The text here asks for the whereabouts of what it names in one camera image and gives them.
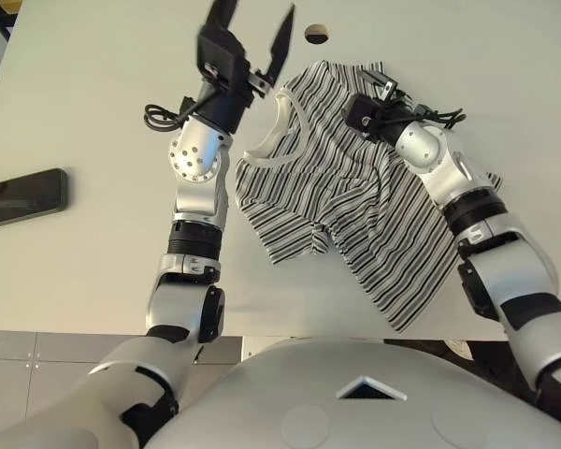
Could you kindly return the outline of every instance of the silver metal joint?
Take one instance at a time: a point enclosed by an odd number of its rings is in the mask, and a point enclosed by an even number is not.
[[[248,77],[248,83],[263,96],[268,95],[268,92],[272,89],[272,86],[266,80],[251,72]]]
[[[228,197],[224,178],[233,139],[191,116],[172,139],[168,158],[177,178],[173,221],[186,220],[224,230]]]
[[[160,259],[158,279],[166,273],[179,273],[199,276],[206,274],[206,270],[220,272],[221,264],[218,260],[208,259],[189,254],[163,254]]]

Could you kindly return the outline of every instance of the gray floor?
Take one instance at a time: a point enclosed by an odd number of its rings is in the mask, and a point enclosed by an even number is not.
[[[0,429],[50,404],[130,336],[0,331]],[[181,407],[240,359],[241,338],[207,345],[192,368]]]

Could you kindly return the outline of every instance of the floor tile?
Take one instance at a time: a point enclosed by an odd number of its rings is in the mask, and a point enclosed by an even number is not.
[[[235,365],[241,360],[241,337],[219,337],[204,345],[198,364]]]
[[[30,362],[0,360],[0,430],[25,417]]]
[[[0,330],[0,358],[28,360],[36,345],[35,332],[8,332]]]
[[[97,363],[129,335],[37,334],[36,357],[40,361]]]
[[[95,363],[34,362],[27,416],[63,396],[95,367]]]

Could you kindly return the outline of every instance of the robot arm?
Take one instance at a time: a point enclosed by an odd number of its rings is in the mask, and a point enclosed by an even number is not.
[[[539,391],[544,408],[552,408],[549,397],[561,400],[561,301],[551,260],[507,211],[484,171],[463,154],[450,130],[465,118],[460,110],[412,111],[394,80],[364,76],[387,94],[354,95],[346,124],[368,140],[391,144],[420,178],[455,237],[463,260],[459,275],[474,311],[503,325],[528,385]]]
[[[178,412],[177,398],[202,344],[221,334],[224,294],[213,284],[220,278],[231,135],[253,93],[264,97],[276,83],[294,15],[291,8],[277,33],[267,72],[252,73],[227,30],[236,3],[215,0],[200,29],[197,65],[204,82],[197,100],[186,97],[179,114],[155,105],[145,110],[151,129],[180,129],[168,149],[177,197],[147,335],[117,347],[68,396],[2,432],[0,448],[144,447]]]

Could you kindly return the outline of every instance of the screw hole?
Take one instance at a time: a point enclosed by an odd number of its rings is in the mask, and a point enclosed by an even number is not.
[[[324,25],[313,23],[306,28],[304,36],[310,44],[320,45],[328,40],[328,30]]]

